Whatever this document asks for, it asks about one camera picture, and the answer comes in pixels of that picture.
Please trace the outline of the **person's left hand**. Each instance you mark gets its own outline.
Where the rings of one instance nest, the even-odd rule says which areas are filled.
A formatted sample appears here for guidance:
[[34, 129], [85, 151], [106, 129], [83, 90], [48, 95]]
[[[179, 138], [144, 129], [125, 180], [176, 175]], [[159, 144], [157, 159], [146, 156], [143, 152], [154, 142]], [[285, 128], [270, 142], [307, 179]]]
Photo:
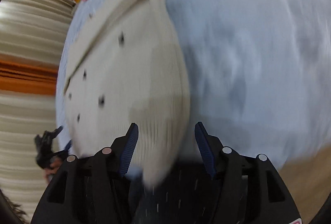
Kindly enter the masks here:
[[50, 183], [51, 179], [57, 173], [62, 163], [63, 161], [60, 158], [55, 158], [53, 162], [50, 164], [50, 168], [44, 169], [44, 179], [46, 180], [47, 184]]

